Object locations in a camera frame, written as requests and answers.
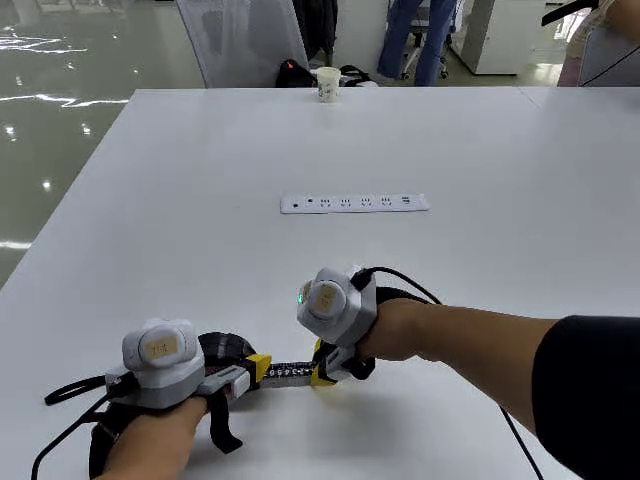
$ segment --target black sleeve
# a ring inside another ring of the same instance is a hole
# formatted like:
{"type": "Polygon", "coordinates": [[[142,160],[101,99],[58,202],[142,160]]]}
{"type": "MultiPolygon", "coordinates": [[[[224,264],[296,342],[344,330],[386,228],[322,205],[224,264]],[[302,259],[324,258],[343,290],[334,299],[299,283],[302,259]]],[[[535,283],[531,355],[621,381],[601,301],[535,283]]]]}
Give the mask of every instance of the black sleeve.
{"type": "Polygon", "coordinates": [[[567,317],[532,376],[538,438],[584,479],[640,478],[640,319],[567,317]]]}

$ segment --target person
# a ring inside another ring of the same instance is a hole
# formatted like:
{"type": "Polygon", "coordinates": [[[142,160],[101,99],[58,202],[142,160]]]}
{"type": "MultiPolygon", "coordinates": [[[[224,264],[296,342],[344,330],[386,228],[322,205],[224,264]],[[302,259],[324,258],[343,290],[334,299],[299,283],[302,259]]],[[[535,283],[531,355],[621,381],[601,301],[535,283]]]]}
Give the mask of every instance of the person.
{"type": "MultiPolygon", "coordinates": [[[[378,73],[388,78],[398,78],[402,69],[404,47],[424,0],[395,0],[389,11],[389,28],[378,60],[378,73]]],[[[429,4],[429,26],[420,60],[416,66],[416,87],[433,86],[440,72],[442,48],[451,27],[456,9],[456,0],[431,0],[429,4]]]]}
{"type": "MultiPolygon", "coordinates": [[[[444,362],[505,408],[585,479],[638,478],[640,319],[544,320],[393,299],[359,342],[362,358],[444,362]]],[[[206,413],[191,398],[138,417],[101,480],[176,479],[206,413]]]]}
{"type": "Polygon", "coordinates": [[[609,26],[625,38],[640,44],[640,0],[600,0],[580,24],[567,45],[567,53],[558,79],[559,87],[576,87],[589,34],[600,26],[609,26]]]}

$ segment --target chair backrest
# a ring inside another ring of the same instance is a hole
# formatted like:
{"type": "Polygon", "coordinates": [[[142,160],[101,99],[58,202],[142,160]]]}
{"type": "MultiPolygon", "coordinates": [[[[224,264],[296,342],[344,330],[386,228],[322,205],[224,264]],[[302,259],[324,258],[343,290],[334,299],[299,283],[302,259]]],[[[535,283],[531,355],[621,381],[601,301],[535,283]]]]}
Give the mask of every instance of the chair backrest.
{"type": "Polygon", "coordinates": [[[291,58],[309,68],[291,0],[177,0],[207,88],[274,87],[291,58]]]}
{"type": "Polygon", "coordinates": [[[596,28],[587,39],[578,85],[640,87],[640,45],[611,28],[596,28]]]}

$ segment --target metal ruler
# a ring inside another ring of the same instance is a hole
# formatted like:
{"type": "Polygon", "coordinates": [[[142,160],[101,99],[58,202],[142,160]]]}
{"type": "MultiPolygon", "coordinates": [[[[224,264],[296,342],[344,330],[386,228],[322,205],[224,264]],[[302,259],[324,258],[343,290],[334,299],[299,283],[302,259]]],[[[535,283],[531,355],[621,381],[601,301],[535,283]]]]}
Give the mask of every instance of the metal ruler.
{"type": "Polygon", "coordinates": [[[308,387],[315,367],[314,362],[273,363],[260,388],[308,387]]]}

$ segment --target hand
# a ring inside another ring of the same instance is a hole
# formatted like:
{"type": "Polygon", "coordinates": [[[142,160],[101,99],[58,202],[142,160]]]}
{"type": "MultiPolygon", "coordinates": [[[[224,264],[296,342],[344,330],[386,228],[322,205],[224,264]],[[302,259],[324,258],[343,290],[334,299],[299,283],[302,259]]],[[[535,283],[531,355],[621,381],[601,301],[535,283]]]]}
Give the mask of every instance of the hand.
{"type": "Polygon", "coordinates": [[[429,318],[446,307],[397,298],[378,306],[378,318],[369,333],[359,342],[361,358],[406,360],[415,355],[428,357],[424,327],[429,318]]]}
{"type": "Polygon", "coordinates": [[[175,480],[206,411],[203,398],[190,398],[167,414],[136,418],[113,446],[99,480],[175,480]]]}

